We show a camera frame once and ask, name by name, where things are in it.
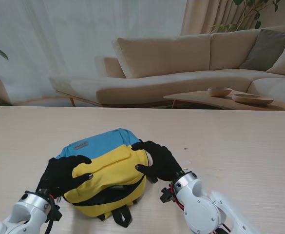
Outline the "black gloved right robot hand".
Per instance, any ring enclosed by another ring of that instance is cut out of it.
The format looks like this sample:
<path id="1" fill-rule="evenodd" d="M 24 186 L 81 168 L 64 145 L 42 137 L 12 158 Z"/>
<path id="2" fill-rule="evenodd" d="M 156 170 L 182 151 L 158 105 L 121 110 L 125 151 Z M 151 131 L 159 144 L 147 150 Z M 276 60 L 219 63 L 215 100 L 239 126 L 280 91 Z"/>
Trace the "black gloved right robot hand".
<path id="1" fill-rule="evenodd" d="M 136 170 L 148 177 L 156 177 L 163 181 L 174 181 L 185 172 L 178 164 L 167 147 L 156 144 L 152 141 L 137 142 L 132 145 L 133 151 L 145 150 L 152 158 L 151 166 L 137 164 Z"/>

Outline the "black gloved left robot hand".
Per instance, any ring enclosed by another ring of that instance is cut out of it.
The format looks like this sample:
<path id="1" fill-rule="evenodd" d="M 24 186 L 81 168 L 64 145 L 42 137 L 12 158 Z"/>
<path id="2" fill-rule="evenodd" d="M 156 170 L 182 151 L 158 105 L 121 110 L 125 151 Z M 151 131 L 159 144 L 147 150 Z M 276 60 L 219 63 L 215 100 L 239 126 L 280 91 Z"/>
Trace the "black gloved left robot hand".
<path id="1" fill-rule="evenodd" d="M 79 164 L 91 164 L 91 159 L 82 156 L 51 158 L 43 173 L 36 191 L 47 189 L 53 198 L 58 198 L 72 189 L 76 189 L 84 182 L 93 178 L 92 173 L 83 173 L 73 177 L 72 172 Z"/>

